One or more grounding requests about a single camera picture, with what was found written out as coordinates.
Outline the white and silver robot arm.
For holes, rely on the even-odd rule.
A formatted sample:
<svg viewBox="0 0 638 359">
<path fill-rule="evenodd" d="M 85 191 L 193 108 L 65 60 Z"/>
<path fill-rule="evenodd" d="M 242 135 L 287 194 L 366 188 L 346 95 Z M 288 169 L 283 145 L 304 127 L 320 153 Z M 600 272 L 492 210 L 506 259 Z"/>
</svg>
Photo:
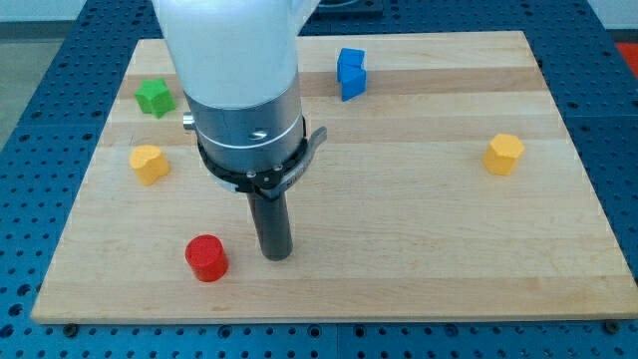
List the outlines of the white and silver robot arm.
<svg viewBox="0 0 638 359">
<path fill-rule="evenodd" d="M 154 0 L 203 155 L 264 172 L 304 137 L 296 38 L 319 0 Z"/>
</svg>

